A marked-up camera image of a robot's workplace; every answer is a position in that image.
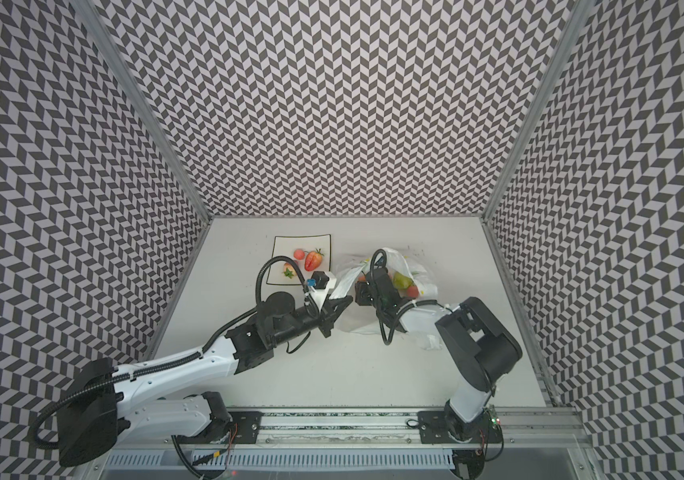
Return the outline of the red fake apple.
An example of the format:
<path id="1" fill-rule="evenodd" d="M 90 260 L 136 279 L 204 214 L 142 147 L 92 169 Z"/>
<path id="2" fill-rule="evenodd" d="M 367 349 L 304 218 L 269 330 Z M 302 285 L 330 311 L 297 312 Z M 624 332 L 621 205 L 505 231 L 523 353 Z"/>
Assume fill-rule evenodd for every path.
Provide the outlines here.
<path id="1" fill-rule="evenodd" d="M 420 296 L 420 290 L 416 285 L 411 285 L 406 292 L 408 297 L 412 299 L 416 299 Z"/>

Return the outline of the green fake pear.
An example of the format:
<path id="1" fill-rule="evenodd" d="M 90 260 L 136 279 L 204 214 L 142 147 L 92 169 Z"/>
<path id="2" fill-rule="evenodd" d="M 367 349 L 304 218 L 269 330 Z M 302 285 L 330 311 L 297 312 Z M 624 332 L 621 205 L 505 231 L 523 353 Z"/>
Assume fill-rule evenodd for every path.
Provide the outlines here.
<path id="1" fill-rule="evenodd" d="M 392 277 L 393 286 L 397 290 L 408 290 L 413 284 L 411 277 L 408 277 L 398 271 L 396 271 Z"/>

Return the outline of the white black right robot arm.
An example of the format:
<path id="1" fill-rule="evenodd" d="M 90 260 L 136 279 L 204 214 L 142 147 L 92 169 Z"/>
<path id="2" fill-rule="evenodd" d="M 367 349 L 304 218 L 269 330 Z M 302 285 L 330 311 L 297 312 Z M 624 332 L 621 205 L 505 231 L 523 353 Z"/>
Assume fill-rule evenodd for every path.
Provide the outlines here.
<path id="1" fill-rule="evenodd" d="M 443 305 L 420 297 L 414 285 L 399 290 L 385 268 L 360 276 L 355 301 L 375 309 L 385 344 L 397 332 L 424 340 L 429 347 L 444 347 L 459 374 L 455 393 L 446 402 L 443 418 L 425 426 L 458 443 L 499 441 L 498 425 L 489 401 L 498 381 L 523 358 L 516 338 L 477 297 L 457 305 Z"/>

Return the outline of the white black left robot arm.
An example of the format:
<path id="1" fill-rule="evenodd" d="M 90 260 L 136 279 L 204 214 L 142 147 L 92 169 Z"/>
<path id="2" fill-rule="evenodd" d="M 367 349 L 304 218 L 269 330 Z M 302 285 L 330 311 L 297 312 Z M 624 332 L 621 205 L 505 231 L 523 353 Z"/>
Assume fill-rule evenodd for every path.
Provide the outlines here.
<path id="1" fill-rule="evenodd" d="M 309 299 L 276 292 L 230 321 L 201 347 L 136 364 L 109 359 L 88 363 L 51 407 L 63 467 L 95 460 L 122 441 L 174 437 L 188 443 L 226 437 L 233 419 L 218 392 L 177 400 L 175 394 L 204 381 L 235 376 L 274 357 L 275 350 L 313 331 L 329 337 L 350 306 L 350 295 Z"/>

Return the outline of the white plastic bag lemon print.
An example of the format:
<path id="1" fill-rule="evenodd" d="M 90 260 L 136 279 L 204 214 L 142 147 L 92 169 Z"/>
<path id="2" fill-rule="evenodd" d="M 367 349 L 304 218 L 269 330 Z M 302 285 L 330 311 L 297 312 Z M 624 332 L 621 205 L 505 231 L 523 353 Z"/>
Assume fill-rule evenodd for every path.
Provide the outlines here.
<path id="1" fill-rule="evenodd" d="M 438 293 L 433 276 L 419 261 L 383 247 L 343 269 L 331 297 L 351 295 L 357 305 L 374 310 L 376 325 L 354 327 L 354 333 L 377 333 L 386 346 L 402 333 L 430 351 L 444 348 L 436 322 L 452 311 Z"/>

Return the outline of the large red fake strawberry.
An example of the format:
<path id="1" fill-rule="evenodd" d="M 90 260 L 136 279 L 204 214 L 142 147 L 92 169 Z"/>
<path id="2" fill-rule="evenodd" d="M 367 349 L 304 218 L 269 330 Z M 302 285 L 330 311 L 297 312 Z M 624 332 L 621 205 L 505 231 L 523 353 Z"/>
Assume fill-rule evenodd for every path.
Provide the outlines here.
<path id="1" fill-rule="evenodd" d="M 296 269 L 294 266 L 290 263 L 285 263 L 282 268 L 282 275 L 287 279 L 287 280 L 296 280 L 298 278 L 298 274 L 296 272 Z"/>

